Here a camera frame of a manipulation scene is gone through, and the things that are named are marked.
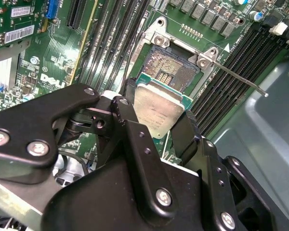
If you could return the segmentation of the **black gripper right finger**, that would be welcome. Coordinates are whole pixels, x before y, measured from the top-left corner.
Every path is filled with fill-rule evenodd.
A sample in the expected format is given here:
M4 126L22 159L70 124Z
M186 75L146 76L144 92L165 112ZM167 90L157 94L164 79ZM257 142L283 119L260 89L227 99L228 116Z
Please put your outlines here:
M206 231L276 231L275 203L236 158L222 159L203 138L194 114L184 112L171 129L175 153L200 179L201 223Z

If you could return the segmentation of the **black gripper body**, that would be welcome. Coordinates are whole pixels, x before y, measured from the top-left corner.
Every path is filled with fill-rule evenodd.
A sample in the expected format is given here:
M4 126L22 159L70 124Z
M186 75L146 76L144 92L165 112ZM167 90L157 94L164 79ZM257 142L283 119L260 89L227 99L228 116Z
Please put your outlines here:
M213 231L203 216L200 178L181 166L163 161L179 208L160 231ZM44 231L155 231L140 215L126 161L119 158L61 189L42 216Z

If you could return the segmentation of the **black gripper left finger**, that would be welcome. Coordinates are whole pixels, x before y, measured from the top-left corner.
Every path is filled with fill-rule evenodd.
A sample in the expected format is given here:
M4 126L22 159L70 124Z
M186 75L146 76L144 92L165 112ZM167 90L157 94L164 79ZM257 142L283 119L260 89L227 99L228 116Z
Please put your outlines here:
M132 103L116 96L97 107L96 90L76 84L0 111L0 179L44 182L57 161L58 147L81 132L109 139L100 160L123 155L135 201L144 218L173 218L177 199L148 128Z

